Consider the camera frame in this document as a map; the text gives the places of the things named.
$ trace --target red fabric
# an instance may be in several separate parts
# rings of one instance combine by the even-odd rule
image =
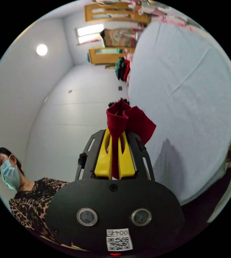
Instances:
[[[114,103],[106,111],[107,126],[112,136],[112,176],[119,179],[118,139],[124,131],[136,133],[143,144],[153,135],[156,125],[137,106],[130,107],[123,100]]]
[[[127,66],[126,66],[126,70],[125,70],[125,73],[124,73],[124,76],[123,76],[123,81],[126,81],[127,76],[129,74],[129,71],[130,71],[130,62],[128,61]]]

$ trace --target bed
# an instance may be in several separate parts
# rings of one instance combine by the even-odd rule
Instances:
[[[136,46],[129,101],[157,125],[146,144],[155,180],[181,205],[224,175],[231,70],[208,40],[186,27],[152,22]]]

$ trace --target face mask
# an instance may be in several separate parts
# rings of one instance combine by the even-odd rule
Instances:
[[[10,163],[10,157],[8,160],[5,160],[1,165],[1,176],[3,182],[8,186],[8,188],[12,190],[19,190],[20,180],[19,180],[19,172],[16,168],[14,168]]]

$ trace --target screw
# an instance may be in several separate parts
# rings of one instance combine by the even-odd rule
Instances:
[[[172,233],[176,234],[178,232],[178,227],[174,227]]]
[[[58,234],[59,230],[57,228],[53,228],[54,234]]]
[[[118,185],[112,184],[109,186],[111,192],[116,192],[118,190]]]

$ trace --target sticker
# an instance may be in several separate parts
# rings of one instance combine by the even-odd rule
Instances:
[[[129,229],[107,229],[106,245],[108,251],[127,251],[132,250],[132,240]]]

